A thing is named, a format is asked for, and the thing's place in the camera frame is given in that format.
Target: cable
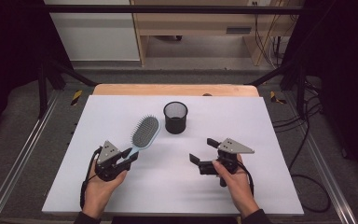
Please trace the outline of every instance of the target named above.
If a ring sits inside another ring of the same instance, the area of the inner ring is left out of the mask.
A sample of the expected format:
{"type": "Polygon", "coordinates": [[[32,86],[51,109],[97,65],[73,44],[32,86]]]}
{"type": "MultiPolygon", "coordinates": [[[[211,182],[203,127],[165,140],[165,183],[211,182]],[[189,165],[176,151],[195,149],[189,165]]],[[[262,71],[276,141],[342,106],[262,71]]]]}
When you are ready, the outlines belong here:
{"type": "MultiPolygon", "coordinates": [[[[279,46],[280,46],[281,43],[282,43],[282,42],[281,42],[281,38],[278,37],[277,50],[274,50],[274,55],[275,55],[275,57],[277,58],[277,65],[280,65],[280,64],[279,64],[279,46]]],[[[275,36],[274,36],[273,47],[275,48],[275,36]]]]}
{"type": "Polygon", "coordinates": [[[243,165],[243,163],[238,160],[237,160],[237,165],[240,166],[240,168],[248,175],[249,187],[251,188],[252,195],[255,196],[255,186],[254,186],[254,182],[253,182],[251,173],[249,173],[249,171],[246,169],[245,165],[243,165]]]}
{"type": "MultiPolygon", "coordinates": [[[[322,111],[321,108],[318,108],[318,110],[316,110],[315,112],[310,113],[310,111],[311,111],[313,108],[315,108],[316,106],[319,106],[319,105],[321,105],[321,104],[314,105],[313,107],[310,108],[310,110],[307,111],[307,114],[308,114],[308,117],[309,117],[309,118],[312,117],[312,116],[314,116],[314,115],[317,114],[318,112],[321,112],[321,111],[322,111]]],[[[297,119],[292,120],[292,121],[290,121],[290,122],[288,122],[288,123],[274,126],[274,128],[286,127],[286,126],[289,126],[290,124],[292,124],[292,123],[294,123],[294,122],[296,122],[296,121],[300,121],[300,120],[301,120],[301,118],[298,117],[297,119]]],[[[279,132],[275,132],[275,133],[282,133],[282,132],[286,132],[286,131],[292,130],[292,129],[298,127],[298,126],[301,126],[304,122],[305,122],[305,121],[303,120],[300,124],[297,124],[295,127],[292,127],[292,128],[290,128],[290,129],[288,129],[288,130],[285,130],[285,131],[279,131],[279,132]]]]}
{"type": "Polygon", "coordinates": [[[298,20],[297,15],[290,15],[290,20],[297,21],[298,20]]]}
{"type": "MultiPolygon", "coordinates": [[[[317,98],[316,96],[313,96],[313,97],[309,98],[308,103],[309,103],[310,101],[312,101],[313,99],[316,99],[316,98],[317,98]]],[[[316,105],[313,105],[309,110],[306,110],[306,113],[310,114],[310,111],[312,111],[312,109],[313,109],[314,107],[318,106],[318,105],[320,105],[320,103],[319,103],[319,104],[316,104],[316,105]]],[[[272,121],[272,123],[278,123],[278,122],[286,122],[286,121],[289,121],[288,123],[285,123],[285,124],[280,124],[280,125],[273,126],[274,128],[280,128],[280,127],[288,126],[288,125],[290,125],[290,124],[292,124],[292,123],[294,123],[294,122],[296,122],[296,121],[298,121],[298,120],[301,120],[301,118],[300,118],[300,116],[296,115],[296,116],[294,116],[294,117],[292,117],[292,118],[290,118],[290,119],[272,121]]]]}
{"type": "Polygon", "coordinates": [[[91,171],[91,168],[92,168],[92,164],[94,163],[94,158],[97,154],[100,154],[101,151],[102,151],[102,147],[99,147],[97,150],[94,151],[94,153],[92,154],[92,157],[91,157],[91,160],[89,161],[89,169],[87,171],[87,174],[86,174],[86,178],[84,179],[82,185],[81,185],[81,190],[80,190],[80,207],[83,208],[84,206],[84,202],[85,202],[85,194],[86,194],[86,188],[87,188],[87,185],[89,183],[89,181],[96,175],[92,176],[89,178],[90,176],[90,171],[91,171]]]}
{"type": "MultiPolygon", "coordinates": [[[[315,112],[315,113],[313,113],[313,114],[310,115],[310,111],[311,111],[314,107],[320,105],[320,103],[317,104],[317,105],[314,105],[310,110],[308,110],[308,105],[309,105],[310,101],[313,100],[313,99],[316,99],[316,98],[318,98],[318,95],[312,96],[312,97],[309,98],[309,100],[306,102],[306,111],[307,111],[307,112],[305,113],[305,120],[304,120],[303,123],[307,123],[307,130],[306,130],[306,132],[305,132],[305,134],[304,134],[304,138],[303,138],[303,140],[301,141],[301,144],[300,144],[300,146],[299,146],[299,148],[298,148],[298,150],[297,150],[297,152],[296,152],[296,155],[293,157],[292,161],[290,162],[290,165],[289,165],[289,167],[288,167],[289,172],[291,171],[291,169],[292,169],[292,167],[293,167],[293,164],[295,163],[295,161],[296,161],[298,155],[299,155],[300,152],[302,151],[303,146],[304,146],[304,144],[305,144],[305,142],[306,142],[306,140],[307,140],[308,134],[309,134],[309,132],[310,132],[310,117],[317,113],[317,112],[315,112]]],[[[314,184],[318,185],[318,186],[322,189],[322,191],[324,192],[324,194],[326,195],[327,205],[326,205],[325,208],[323,208],[323,209],[310,208],[310,207],[306,206],[305,204],[301,203],[301,205],[302,205],[305,209],[307,209],[307,210],[309,210],[309,211],[311,211],[311,212],[314,212],[314,213],[324,213],[324,212],[326,212],[326,211],[328,211],[328,210],[330,209],[330,207],[331,207],[331,199],[330,199],[330,197],[329,197],[329,195],[328,195],[327,190],[325,189],[325,187],[324,187],[321,183],[319,183],[319,182],[316,181],[315,179],[313,179],[313,178],[311,178],[311,177],[309,177],[309,176],[306,176],[306,175],[293,175],[293,174],[291,174],[291,177],[292,177],[292,178],[293,178],[293,177],[301,177],[301,178],[305,178],[305,179],[310,180],[310,181],[313,182],[314,184]]]]}
{"type": "Polygon", "coordinates": [[[273,47],[273,46],[274,46],[273,43],[272,43],[272,45],[269,46],[269,61],[271,62],[272,67],[274,67],[274,69],[276,69],[274,63],[272,62],[272,57],[271,57],[271,47],[273,47]]]}
{"type": "Polygon", "coordinates": [[[319,186],[319,187],[321,188],[321,190],[324,192],[324,194],[327,196],[327,205],[326,205],[325,208],[323,208],[323,209],[310,208],[310,207],[306,206],[305,204],[301,203],[301,205],[302,205],[305,209],[307,209],[307,210],[309,210],[309,211],[311,211],[311,212],[314,212],[314,213],[324,213],[324,212],[327,212],[327,211],[330,209],[331,199],[330,199],[330,197],[329,197],[329,195],[328,195],[327,190],[324,188],[324,186],[323,186],[321,183],[319,183],[319,182],[316,181],[315,179],[312,179],[312,178],[310,178],[309,176],[306,176],[306,175],[291,175],[291,177],[292,177],[292,178],[293,178],[293,177],[301,177],[301,178],[305,178],[305,179],[308,179],[308,180],[312,181],[314,184],[316,184],[317,186],[319,186]]]}
{"type": "MultiPolygon", "coordinates": [[[[272,19],[272,23],[268,30],[268,34],[272,30],[272,27],[274,26],[275,22],[277,21],[277,19],[279,19],[280,16],[281,15],[278,15],[278,17],[277,17],[277,15],[274,15],[274,18],[272,19]]],[[[267,53],[265,52],[265,46],[264,46],[263,41],[261,40],[261,37],[260,37],[260,33],[258,33],[258,15],[257,14],[255,14],[255,43],[257,44],[258,48],[261,51],[261,54],[263,55],[263,57],[267,61],[267,63],[272,65],[274,68],[276,68],[273,61],[271,59],[269,59],[269,57],[267,56],[267,53]]]]}
{"type": "Polygon", "coordinates": [[[317,94],[319,94],[319,93],[322,91],[322,89],[313,86],[313,85],[307,80],[307,78],[305,78],[305,86],[306,86],[307,89],[309,89],[309,91],[315,91],[316,93],[313,93],[314,95],[317,95],[317,94]]]}
{"type": "MultiPolygon", "coordinates": [[[[317,114],[317,113],[319,113],[319,112],[321,112],[321,111],[322,111],[322,109],[318,109],[318,110],[315,111],[313,114],[310,114],[310,117],[314,116],[315,114],[317,114]]],[[[301,123],[297,124],[297,125],[294,126],[294,127],[291,127],[291,128],[289,128],[289,129],[286,129],[286,130],[275,131],[275,133],[284,133],[284,132],[293,130],[294,128],[299,127],[299,126],[303,125],[304,123],[305,123],[305,121],[303,120],[301,123]]]]}
{"type": "Polygon", "coordinates": [[[290,29],[292,29],[292,27],[296,24],[296,21],[293,21],[292,25],[289,26],[289,28],[287,28],[287,30],[283,33],[282,36],[286,36],[287,32],[289,32],[290,29]]]}

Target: black cable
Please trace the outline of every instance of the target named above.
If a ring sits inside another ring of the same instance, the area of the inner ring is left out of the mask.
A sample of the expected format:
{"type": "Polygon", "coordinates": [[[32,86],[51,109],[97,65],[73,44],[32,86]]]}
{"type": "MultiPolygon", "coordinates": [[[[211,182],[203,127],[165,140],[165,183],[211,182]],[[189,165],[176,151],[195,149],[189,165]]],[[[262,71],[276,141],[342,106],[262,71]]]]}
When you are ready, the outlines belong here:
{"type": "MultiPolygon", "coordinates": [[[[313,114],[310,114],[310,117],[314,116],[315,114],[317,114],[318,112],[321,112],[321,111],[322,111],[321,109],[315,111],[313,114]]],[[[291,128],[289,128],[289,129],[285,129],[285,130],[281,130],[281,131],[275,131],[275,133],[284,133],[284,132],[293,130],[294,128],[297,128],[297,127],[303,125],[304,123],[305,123],[305,121],[303,120],[301,123],[297,124],[297,125],[294,126],[294,127],[291,127],[291,128]]]]}
{"type": "Polygon", "coordinates": [[[296,22],[293,21],[292,24],[289,26],[289,28],[287,28],[287,30],[283,33],[283,36],[286,36],[287,32],[289,32],[290,29],[292,29],[295,24],[296,24],[296,22]]]}
{"type": "MultiPolygon", "coordinates": [[[[310,103],[310,101],[311,101],[312,99],[315,99],[315,98],[317,98],[317,97],[318,97],[318,95],[312,96],[312,97],[309,98],[309,100],[306,102],[306,111],[307,111],[307,113],[305,113],[305,120],[304,120],[304,122],[307,123],[307,130],[306,130],[306,132],[305,132],[305,134],[304,134],[304,138],[303,138],[303,140],[301,141],[301,144],[300,144],[300,146],[299,146],[299,148],[298,148],[298,150],[297,150],[297,152],[296,152],[296,155],[294,156],[294,158],[293,158],[292,161],[290,162],[290,165],[289,165],[289,167],[288,167],[289,172],[291,171],[291,169],[292,169],[292,167],[293,167],[293,164],[295,163],[295,161],[296,161],[298,155],[300,154],[300,152],[301,152],[301,150],[302,150],[302,148],[303,148],[303,146],[304,146],[304,144],[305,144],[305,142],[306,142],[306,140],[307,140],[308,134],[309,134],[309,132],[310,132],[310,114],[309,114],[309,112],[310,112],[310,111],[312,110],[312,108],[314,108],[315,106],[320,105],[320,104],[314,105],[310,110],[308,110],[308,104],[310,103]]],[[[324,213],[324,212],[326,212],[326,211],[328,211],[328,210],[330,209],[331,199],[330,199],[330,197],[329,197],[329,194],[328,194],[327,190],[324,188],[324,186],[323,186],[321,183],[319,183],[319,182],[316,181],[315,179],[313,179],[313,178],[311,178],[311,177],[309,177],[309,176],[306,176],[306,175],[291,175],[291,177],[292,177],[292,178],[293,178],[293,177],[302,177],[302,178],[306,178],[306,179],[312,181],[313,183],[315,183],[316,185],[318,185],[318,186],[322,189],[322,191],[324,192],[324,194],[325,194],[326,197],[327,197],[327,205],[326,205],[325,208],[323,208],[323,209],[310,208],[310,207],[306,206],[305,204],[301,203],[301,205],[302,205],[305,209],[307,209],[307,210],[309,210],[309,211],[311,211],[311,212],[314,212],[314,213],[324,213]]]]}
{"type": "Polygon", "coordinates": [[[322,91],[322,89],[320,88],[317,88],[315,86],[313,86],[308,80],[307,78],[305,78],[305,84],[306,84],[306,87],[312,91],[316,91],[318,94],[322,91]]]}
{"type": "Polygon", "coordinates": [[[249,171],[246,169],[245,165],[243,165],[242,162],[237,161],[237,164],[248,175],[249,187],[251,188],[252,195],[255,196],[255,186],[254,186],[254,182],[253,182],[251,173],[249,173],[249,171]]]}
{"type": "Polygon", "coordinates": [[[308,180],[312,181],[314,184],[316,184],[317,186],[319,186],[319,187],[321,188],[321,190],[324,192],[324,194],[325,194],[326,197],[327,197],[327,205],[326,205],[325,208],[323,208],[323,209],[310,208],[310,207],[306,206],[305,204],[301,203],[301,205],[302,205],[305,209],[307,209],[307,210],[309,210],[309,211],[311,211],[311,212],[314,212],[314,213],[324,213],[324,212],[327,212],[327,211],[330,209],[331,199],[330,199],[330,197],[329,197],[329,195],[328,195],[327,190],[324,188],[324,186],[323,186],[321,183],[319,183],[319,182],[316,181],[315,179],[312,179],[312,178],[310,178],[309,176],[306,176],[306,175],[291,175],[291,177],[292,177],[292,178],[293,178],[293,177],[301,177],[301,178],[305,178],[305,179],[308,179],[308,180]]]}
{"type": "Polygon", "coordinates": [[[290,20],[297,21],[298,20],[297,15],[290,15],[290,20]]]}
{"type": "Polygon", "coordinates": [[[263,45],[263,41],[261,40],[261,37],[260,37],[260,34],[258,33],[258,22],[257,22],[257,19],[258,19],[258,15],[255,14],[255,43],[257,44],[258,48],[260,49],[261,51],[261,54],[263,55],[264,59],[267,61],[267,63],[269,64],[273,64],[273,62],[271,62],[269,60],[269,57],[267,56],[267,53],[264,51],[264,45],[263,45]]]}
{"type": "MultiPolygon", "coordinates": [[[[315,113],[319,112],[320,110],[317,110],[316,112],[313,112],[313,113],[310,113],[312,111],[313,108],[315,108],[316,106],[319,106],[321,105],[320,103],[319,104],[316,104],[316,105],[313,105],[309,110],[306,111],[306,113],[308,113],[309,115],[314,115],[315,113]]],[[[284,121],[289,121],[287,123],[284,123],[284,124],[280,124],[280,125],[275,125],[273,126],[274,128],[281,128],[281,127],[285,127],[285,126],[288,126],[296,121],[299,121],[301,120],[301,117],[300,116],[294,116],[290,119],[286,119],[286,120],[278,120],[278,121],[273,121],[272,123],[277,123],[277,122],[284,122],[284,121]]]]}
{"type": "Polygon", "coordinates": [[[83,206],[84,206],[84,202],[85,202],[85,194],[86,194],[86,188],[87,188],[87,185],[89,183],[89,181],[96,175],[92,176],[89,178],[90,176],[90,172],[91,172],[91,168],[92,168],[92,164],[94,163],[94,158],[97,154],[100,154],[101,153],[101,150],[103,148],[102,147],[99,147],[97,150],[94,151],[94,153],[92,154],[92,157],[91,157],[91,160],[89,161],[89,169],[87,171],[87,174],[86,174],[86,178],[84,179],[82,185],[81,185],[81,190],[80,190],[80,207],[83,209],[83,206]]]}
{"type": "Polygon", "coordinates": [[[313,94],[313,95],[315,95],[315,96],[316,96],[316,95],[319,95],[318,92],[316,92],[316,91],[314,91],[314,90],[308,88],[307,86],[305,87],[305,90],[306,90],[307,92],[309,92],[310,94],[313,94]]]}
{"type": "Polygon", "coordinates": [[[272,123],[286,122],[286,121],[290,121],[292,119],[297,119],[298,117],[299,117],[299,115],[295,115],[295,116],[291,117],[290,119],[275,120],[275,121],[272,121],[272,123]]]}
{"type": "Polygon", "coordinates": [[[275,57],[277,58],[277,66],[281,66],[281,65],[279,64],[279,48],[278,48],[281,43],[282,43],[282,42],[281,42],[281,38],[278,37],[277,51],[276,51],[276,53],[274,52],[275,57]]]}

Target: white cabinet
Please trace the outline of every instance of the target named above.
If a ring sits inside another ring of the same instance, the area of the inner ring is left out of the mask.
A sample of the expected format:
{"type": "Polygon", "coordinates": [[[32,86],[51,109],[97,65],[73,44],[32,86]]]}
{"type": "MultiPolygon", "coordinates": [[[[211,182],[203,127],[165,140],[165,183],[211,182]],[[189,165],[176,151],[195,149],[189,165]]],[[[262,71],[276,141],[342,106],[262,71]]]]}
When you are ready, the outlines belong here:
{"type": "MultiPolygon", "coordinates": [[[[128,0],[45,0],[47,5],[129,5],[128,0]]],[[[71,61],[140,61],[130,13],[50,13],[71,61]]]]}

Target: sleeve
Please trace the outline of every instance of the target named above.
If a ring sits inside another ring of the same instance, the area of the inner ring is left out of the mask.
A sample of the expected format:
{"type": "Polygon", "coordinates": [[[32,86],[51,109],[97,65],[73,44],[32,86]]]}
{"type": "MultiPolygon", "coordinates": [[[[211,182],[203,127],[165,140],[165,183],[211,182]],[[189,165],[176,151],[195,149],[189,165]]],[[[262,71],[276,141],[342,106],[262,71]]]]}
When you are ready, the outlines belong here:
{"type": "Polygon", "coordinates": [[[93,217],[89,217],[86,214],[79,212],[74,224],[100,224],[100,219],[95,219],[93,217]]]}
{"type": "Polygon", "coordinates": [[[269,218],[264,213],[263,209],[259,209],[256,212],[252,213],[250,216],[244,218],[241,221],[241,224],[272,224],[269,218]]]}

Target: black mesh cup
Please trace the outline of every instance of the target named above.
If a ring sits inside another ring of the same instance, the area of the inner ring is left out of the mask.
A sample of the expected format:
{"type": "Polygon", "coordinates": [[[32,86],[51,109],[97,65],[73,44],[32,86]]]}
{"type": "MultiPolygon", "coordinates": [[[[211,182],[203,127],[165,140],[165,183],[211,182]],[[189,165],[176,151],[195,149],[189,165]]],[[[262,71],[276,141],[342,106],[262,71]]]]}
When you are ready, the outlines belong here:
{"type": "Polygon", "coordinates": [[[164,106],[165,129],[169,133],[182,133],[186,128],[187,106],[181,102],[170,102],[164,106]]]}

